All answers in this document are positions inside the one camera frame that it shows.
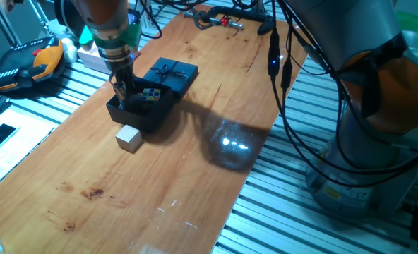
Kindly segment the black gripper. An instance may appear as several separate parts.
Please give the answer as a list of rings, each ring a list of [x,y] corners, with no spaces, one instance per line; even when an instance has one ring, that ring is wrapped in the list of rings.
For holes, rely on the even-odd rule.
[[[129,54],[121,61],[105,61],[106,66],[110,70],[108,81],[112,82],[115,95],[119,101],[124,101],[125,96],[126,101],[132,100],[136,93],[135,75],[132,72],[135,59],[136,56],[134,54]],[[124,81],[117,74],[119,71],[125,71]]]

